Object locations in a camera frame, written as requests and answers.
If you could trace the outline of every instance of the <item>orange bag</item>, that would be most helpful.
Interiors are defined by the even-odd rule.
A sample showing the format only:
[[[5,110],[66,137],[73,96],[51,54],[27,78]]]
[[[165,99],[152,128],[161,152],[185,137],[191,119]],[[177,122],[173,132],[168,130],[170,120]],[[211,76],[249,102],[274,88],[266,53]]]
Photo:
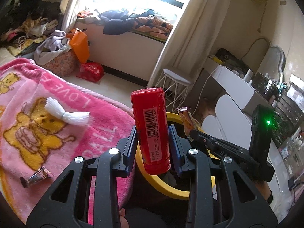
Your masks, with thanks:
[[[67,34],[67,38],[70,39],[70,46],[80,63],[86,63],[90,56],[88,36],[84,33],[85,30],[76,28]]]

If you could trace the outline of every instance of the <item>bed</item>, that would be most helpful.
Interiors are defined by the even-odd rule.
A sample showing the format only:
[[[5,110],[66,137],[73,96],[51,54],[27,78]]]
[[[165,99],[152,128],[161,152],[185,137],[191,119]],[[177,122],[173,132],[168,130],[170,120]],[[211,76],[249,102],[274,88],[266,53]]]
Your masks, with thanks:
[[[6,86],[1,84],[6,81],[13,84],[7,84],[5,91]],[[51,117],[44,110],[47,97],[58,99],[67,112],[90,111],[88,125],[69,125]],[[4,197],[25,224],[41,196],[76,156],[99,156],[115,147],[119,139],[128,137],[133,125],[133,113],[127,106],[68,83],[33,60],[16,59],[0,48],[0,213],[6,213],[3,209],[7,205],[4,207],[1,200]],[[30,177],[42,165],[53,177],[23,188],[19,177]],[[117,180],[119,207],[130,197],[132,181],[133,173],[127,179]],[[94,184],[93,179],[89,223]]]

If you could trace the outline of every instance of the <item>bottle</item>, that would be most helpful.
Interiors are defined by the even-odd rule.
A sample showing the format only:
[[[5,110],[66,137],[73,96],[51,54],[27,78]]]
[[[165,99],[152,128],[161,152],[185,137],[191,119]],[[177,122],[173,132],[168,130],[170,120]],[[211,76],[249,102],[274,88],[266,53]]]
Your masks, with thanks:
[[[248,83],[252,76],[253,76],[253,72],[251,71],[251,69],[248,69],[248,71],[247,71],[243,80]]]
[[[134,91],[131,102],[145,170],[150,175],[166,173],[171,165],[164,90]]]
[[[276,99],[276,96],[272,95],[272,96],[270,97],[268,103],[269,103],[270,105],[272,105],[272,104],[273,104],[273,101],[274,101],[275,99]]]
[[[274,101],[272,102],[272,105],[271,105],[271,106],[272,106],[273,108],[276,108],[277,105],[278,105],[278,101],[274,100]]]
[[[299,127],[291,136],[292,141],[296,142],[296,138],[298,137],[299,133],[301,131],[301,127]]]

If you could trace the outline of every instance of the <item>white tassel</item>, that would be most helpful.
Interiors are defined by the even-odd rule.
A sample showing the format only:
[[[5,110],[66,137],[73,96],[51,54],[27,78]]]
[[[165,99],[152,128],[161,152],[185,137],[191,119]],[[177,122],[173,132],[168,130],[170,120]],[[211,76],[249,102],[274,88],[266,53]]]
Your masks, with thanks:
[[[54,117],[71,124],[85,126],[89,121],[89,112],[65,112],[56,99],[48,97],[45,109]]]

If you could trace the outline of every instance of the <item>power cord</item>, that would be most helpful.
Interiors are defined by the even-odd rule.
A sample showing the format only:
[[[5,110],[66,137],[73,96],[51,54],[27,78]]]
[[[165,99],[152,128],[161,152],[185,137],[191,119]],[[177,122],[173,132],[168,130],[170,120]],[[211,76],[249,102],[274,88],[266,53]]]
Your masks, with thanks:
[[[255,43],[256,41],[260,40],[260,39],[265,40],[265,41],[267,42],[268,45],[271,45],[270,41],[269,41],[267,38],[265,38],[265,37],[259,37],[258,39],[256,39],[256,40],[251,44],[251,46],[249,47],[248,51],[246,52],[245,55],[243,55],[243,57],[241,58],[241,60],[249,53],[249,51],[250,51],[251,47],[254,45],[254,43]]]
[[[266,0],[266,2],[265,2],[264,11],[263,11],[263,14],[262,14],[262,17],[261,17],[260,27],[257,29],[258,33],[262,33],[262,23],[263,23],[263,19],[264,19],[266,7],[267,7],[267,2],[268,2],[268,0]]]
[[[304,182],[300,182],[298,183],[297,185],[294,186],[294,188],[292,189],[293,191],[293,201],[292,201],[292,204],[291,204],[291,207],[288,211],[290,211],[294,206],[295,206],[295,188],[298,187],[299,185],[303,184],[304,185]]]
[[[208,76],[208,78],[205,80],[205,83],[204,83],[204,85],[203,85],[203,87],[202,87],[202,90],[201,90],[201,93],[200,93],[200,95],[199,95],[199,100],[197,101],[197,105],[196,105],[195,110],[194,110],[194,112],[192,113],[192,115],[194,115],[194,113],[195,113],[196,110],[197,110],[197,107],[199,106],[200,99],[201,99],[201,95],[202,95],[202,92],[203,92],[203,90],[204,90],[204,87],[205,87],[207,81],[209,80],[209,78],[211,77],[211,75],[215,72],[215,70],[218,69],[218,67],[219,67],[219,66],[217,66],[217,67],[211,72],[211,74]]]

